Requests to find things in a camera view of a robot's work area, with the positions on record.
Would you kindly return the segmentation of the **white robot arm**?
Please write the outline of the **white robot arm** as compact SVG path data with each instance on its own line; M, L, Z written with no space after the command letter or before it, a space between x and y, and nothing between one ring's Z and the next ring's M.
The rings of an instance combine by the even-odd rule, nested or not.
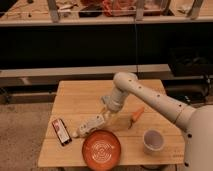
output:
M129 94L136 96L185 133L183 171L213 171L213 105L194 108L143 86L136 74L118 72L103 97L106 110L118 113Z

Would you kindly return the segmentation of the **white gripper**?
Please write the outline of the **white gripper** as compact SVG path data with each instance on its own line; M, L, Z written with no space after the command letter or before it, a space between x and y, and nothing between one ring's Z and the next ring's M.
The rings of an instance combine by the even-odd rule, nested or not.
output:
M103 107L100 110L99 114L103 114L105 120L105 127L108 127L112 124L113 114L111 112L119 112L123 108L128 95L128 92L122 91L119 88L114 87L110 95L104 95L101 97L101 100L106 107Z

